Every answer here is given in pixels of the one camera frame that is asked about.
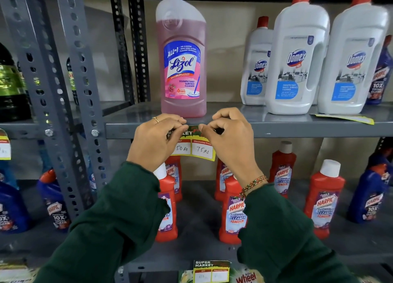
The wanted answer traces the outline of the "blue toilet cleaner bottle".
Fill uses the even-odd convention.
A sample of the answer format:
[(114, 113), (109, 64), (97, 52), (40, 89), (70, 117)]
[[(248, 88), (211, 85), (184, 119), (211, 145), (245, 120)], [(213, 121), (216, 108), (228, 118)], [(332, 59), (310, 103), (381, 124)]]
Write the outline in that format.
[(389, 52), (392, 35), (387, 35), (382, 46), (376, 70), (366, 99), (366, 105), (379, 105), (393, 72), (393, 57)]
[(9, 161), (0, 160), (0, 182), (6, 183), (19, 190), (17, 180), (12, 171)]
[(20, 191), (0, 181), (0, 233), (17, 234), (31, 228), (32, 219)]
[(361, 175), (347, 211), (347, 219), (361, 224), (376, 219), (390, 179), (386, 163), (369, 167)]
[(71, 219), (54, 169), (42, 174), (37, 181), (37, 189), (54, 227), (58, 231), (67, 232)]
[(393, 147), (383, 147), (368, 158), (366, 169), (378, 164), (386, 164), (388, 170), (393, 170), (393, 164), (389, 161), (389, 157), (393, 154)]

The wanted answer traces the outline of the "yellow and green price tag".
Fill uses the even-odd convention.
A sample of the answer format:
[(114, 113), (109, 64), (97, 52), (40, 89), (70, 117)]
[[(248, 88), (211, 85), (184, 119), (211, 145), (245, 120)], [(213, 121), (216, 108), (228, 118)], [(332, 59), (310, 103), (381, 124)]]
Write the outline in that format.
[(11, 160), (11, 143), (7, 132), (0, 128), (0, 161)]
[(231, 261), (194, 260), (193, 283), (229, 283)]
[(215, 161), (216, 151), (209, 140), (201, 135), (199, 126), (189, 126), (179, 138), (171, 156), (190, 156)]

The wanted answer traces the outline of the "yellow paper tag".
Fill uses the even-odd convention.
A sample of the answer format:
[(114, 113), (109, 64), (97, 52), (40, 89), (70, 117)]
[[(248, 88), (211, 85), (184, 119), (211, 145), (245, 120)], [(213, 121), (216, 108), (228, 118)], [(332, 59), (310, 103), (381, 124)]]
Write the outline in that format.
[(375, 121), (372, 118), (365, 116), (353, 116), (353, 115), (330, 115), (330, 114), (311, 114), (320, 118), (335, 118), (340, 120), (347, 120), (353, 122), (359, 122), (367, 125), (375, 125)]

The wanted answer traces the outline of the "person's left hand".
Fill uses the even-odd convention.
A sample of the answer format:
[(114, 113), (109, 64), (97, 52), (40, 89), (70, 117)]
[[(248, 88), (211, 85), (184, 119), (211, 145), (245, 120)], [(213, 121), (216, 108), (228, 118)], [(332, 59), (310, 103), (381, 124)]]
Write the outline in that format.
[(126, 161), (153, 172), (172, 154), (178, 140), (166, 140), (166, 124), (186, 124), (179, 115), (163, 113), (136, 128)]

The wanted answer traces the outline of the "pink floor cleaner bottle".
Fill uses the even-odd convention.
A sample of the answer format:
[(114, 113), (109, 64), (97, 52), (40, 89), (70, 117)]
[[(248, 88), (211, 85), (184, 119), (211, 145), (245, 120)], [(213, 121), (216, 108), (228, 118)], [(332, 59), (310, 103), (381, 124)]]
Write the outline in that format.
[(156, 8), (161, 112), (184, 118), (207, 111), (206, 20), (184, 0), (162, 0)]

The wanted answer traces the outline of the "person's right forearm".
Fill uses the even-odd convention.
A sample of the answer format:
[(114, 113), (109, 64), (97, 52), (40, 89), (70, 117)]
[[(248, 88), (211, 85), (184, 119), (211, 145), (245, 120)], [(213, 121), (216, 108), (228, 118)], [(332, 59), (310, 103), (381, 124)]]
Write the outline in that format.
[(267, 283), (359, 283), (314, 234), (312, 220), (272, 184), (251, 191), (244, 212), (248, 222), (238, 234), (237, 259)]

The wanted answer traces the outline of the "large white cleaner bottle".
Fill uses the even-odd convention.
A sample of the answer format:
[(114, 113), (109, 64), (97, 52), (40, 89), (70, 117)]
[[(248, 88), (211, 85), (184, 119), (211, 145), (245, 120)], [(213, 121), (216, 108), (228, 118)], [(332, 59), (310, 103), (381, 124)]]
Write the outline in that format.
[(327, 11), (310, 0), (292, 0), (277, 16), (265, 92), (274, 115), (306, 114), (314, 101), (330, 31)]
[(352, 0), (331, 27), (319, 83), (318, 112), (359, 114), (366, 102), (390, 24), (385, 7), (372, 0)]

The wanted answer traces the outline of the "small white cleaner bottle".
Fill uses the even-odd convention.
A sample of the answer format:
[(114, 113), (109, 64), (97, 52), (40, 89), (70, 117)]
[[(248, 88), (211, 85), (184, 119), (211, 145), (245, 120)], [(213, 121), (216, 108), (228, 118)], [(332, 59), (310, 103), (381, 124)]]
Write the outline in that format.
[(257, 28), (245, 42), (241, 99), (246, 106), (264, 106), (268, 67), (271, 58), (273, 30), (268, 28), (269, 17), (258, 18)]

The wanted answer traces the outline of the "dark green cleaner bottle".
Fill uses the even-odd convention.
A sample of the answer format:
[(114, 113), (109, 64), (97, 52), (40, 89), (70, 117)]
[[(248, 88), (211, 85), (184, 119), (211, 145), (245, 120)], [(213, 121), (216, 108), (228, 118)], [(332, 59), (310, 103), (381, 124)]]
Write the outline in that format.
[(79, 106), (79, 100), (78, 100), (77, 91), (76, 91), (75, 79), (74, 79), (74, 75), (73, 75), (73, 71), (72, 71), (69, 57), (66, 60), (66, 68), (67, 68), (67, 72), (68, 72), (68, 79), (69, 79), (74, 103), (76, 106)]
[(0, 42), (0, 123), (31, 119), (19, 72), (8, 49)]

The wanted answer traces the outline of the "pale printed packet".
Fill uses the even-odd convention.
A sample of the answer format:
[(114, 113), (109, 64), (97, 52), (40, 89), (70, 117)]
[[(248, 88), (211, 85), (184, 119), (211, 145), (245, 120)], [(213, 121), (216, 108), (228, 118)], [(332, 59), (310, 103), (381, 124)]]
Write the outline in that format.
[(0, 259), (0, 283), (33, 283), (39, 270), (25, 259)]

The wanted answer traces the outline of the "green detergent packet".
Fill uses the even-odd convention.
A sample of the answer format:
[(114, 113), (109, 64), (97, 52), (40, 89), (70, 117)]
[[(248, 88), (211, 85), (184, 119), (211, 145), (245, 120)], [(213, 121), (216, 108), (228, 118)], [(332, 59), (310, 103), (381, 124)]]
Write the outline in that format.
[(265, 280), (258, 270), (231, 266), (228, 283), (265, 283)]

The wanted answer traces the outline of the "grey metal shelving unit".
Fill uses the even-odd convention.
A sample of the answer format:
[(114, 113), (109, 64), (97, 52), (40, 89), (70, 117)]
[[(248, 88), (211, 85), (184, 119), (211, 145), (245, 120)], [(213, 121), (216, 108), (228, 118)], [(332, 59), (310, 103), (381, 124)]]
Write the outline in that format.
[(83, 0), (57, 0), (71, 67), (75, 74), (79, 118), (74, 122), (45, 0), (0, 0), (25, 78), (36, 121), (0, 123), (11, 139), (45, 141), (71, 224), (93, 205), (77, 137), (84, 131), (100, 190), (112, 178), (104, 117), (135, 105), (125, 45), (121, 0), (111, 0), (125, 101), (103, 109), (97, 88)]
[[(147, 118), (158, 113), (158, 104), (150, 102), (150, 80), (147, 49), (142, 53), (142, 44), (146, 43), (145, 30), (145, 0), (128, 0), (131, 20), (131, 35), (134, 40), (133, 53), (135, 57), (136, 88), (128, 89), (133, 84), (128, 59), (125, 35), (121, 34), (125, 29), (123, 18), (120, 26), (115, 26), (115, 31), (120, 37), (118, 39), (119, 61), (125, 67), (121, 67), (123, 89), (125, 98), (129, 105), (116, 108), (107, 108), (99, 113), (99, 118), (114, 118), (117, 115), (126, 118), (124, 122), (103, 120), (100, 124), (105, 129), (103, 136), (99, 127), (98, 138), (105, 139), (127, 139), (134, 138), (136, 127)], [(289, 0), (191, 0), (191, 1), (225, 1), (225, 2), (289, 2)], [(111, 0), (114, 20), (115, 5), (121, 5), (120, 0)], [(374, 130), (371, 126), (361, 126), (359, 123), (350, 121), (339, 121), (334, 118), (322, 118), (313, 116), (316, 107), (312, 107), (307, 114), (295, 116), (275, 116), (266, 110), (258, 113), (257, 106), (243, 106), (241, 109), (249, 119), (256, 138), (365, 138), (379, 137), (377, 145), (386, 147), (393, 143), (393, 103), (382, 106), (366, 106), (365, 113), (369, 117), (376, 118)], [(393, 205), (387, 209), (387, 217), (383, 217), (385, 223), (372, 225), (362, 230), (361, 226), (350, 225), (349, 221), (340, 221), (340, 225), (334, 226), (332, 237), (327, 239), (329, 245), (339, 251), (340, 258), (350, 265), (387, 265), (387, 270), (393, 275)]]

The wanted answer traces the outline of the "person's right hand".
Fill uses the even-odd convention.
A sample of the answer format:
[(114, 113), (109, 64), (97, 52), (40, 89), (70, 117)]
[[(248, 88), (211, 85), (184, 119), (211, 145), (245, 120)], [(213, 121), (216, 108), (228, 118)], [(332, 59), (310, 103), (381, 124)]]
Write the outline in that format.
[(209, 123), (217, 123), (222, 135), (206, 137), (223, 161), (237, 178), (242, 188), (266, 183), (255, 160), (254, 133), (250, 123), (236, 107), (220, 109)]

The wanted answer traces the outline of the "person's left forearm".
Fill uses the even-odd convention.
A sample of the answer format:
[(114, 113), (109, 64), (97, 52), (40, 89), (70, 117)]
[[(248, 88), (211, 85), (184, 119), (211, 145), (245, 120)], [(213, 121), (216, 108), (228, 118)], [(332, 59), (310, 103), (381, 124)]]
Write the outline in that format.
[(96, 203), (71, 224), (33, 283), (112, 283), (120, 266), (148, 251), (170, 209), (157, 177), (124, 163)]

